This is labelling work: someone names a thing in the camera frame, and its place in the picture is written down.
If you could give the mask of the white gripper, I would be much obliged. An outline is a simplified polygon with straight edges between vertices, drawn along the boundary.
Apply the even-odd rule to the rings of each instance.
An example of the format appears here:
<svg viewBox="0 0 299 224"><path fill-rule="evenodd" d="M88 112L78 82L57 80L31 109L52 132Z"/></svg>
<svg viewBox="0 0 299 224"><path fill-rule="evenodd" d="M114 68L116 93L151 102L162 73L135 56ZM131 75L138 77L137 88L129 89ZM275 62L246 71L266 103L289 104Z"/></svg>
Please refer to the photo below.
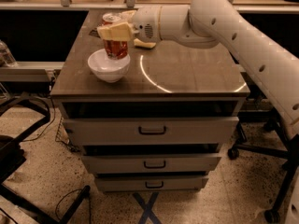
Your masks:
<svg viewBox="0 0 299 224"><path fill-rule="evenodd" d="M123 11L122 22L99 26L97 33L103 40L108 41L130 41L136 35L143 42L160 42L160 11L160 7L142 7L138 11Z"/></svg>

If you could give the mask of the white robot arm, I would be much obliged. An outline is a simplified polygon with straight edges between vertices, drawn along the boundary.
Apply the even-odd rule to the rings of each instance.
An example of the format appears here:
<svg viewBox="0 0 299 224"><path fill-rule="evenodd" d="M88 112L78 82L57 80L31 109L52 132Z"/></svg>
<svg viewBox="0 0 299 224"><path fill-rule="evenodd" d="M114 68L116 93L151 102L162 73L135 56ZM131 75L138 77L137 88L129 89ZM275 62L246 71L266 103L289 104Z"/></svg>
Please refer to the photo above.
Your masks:
<svg viewBox="0 0 299 224"><path fill-rule="evenodd" d="M223 44L274 106L299 133L299 60L239 15L228 0L192 0L188 5L141 7L102 25L104 40L172 40L190 48Z"/></svg>

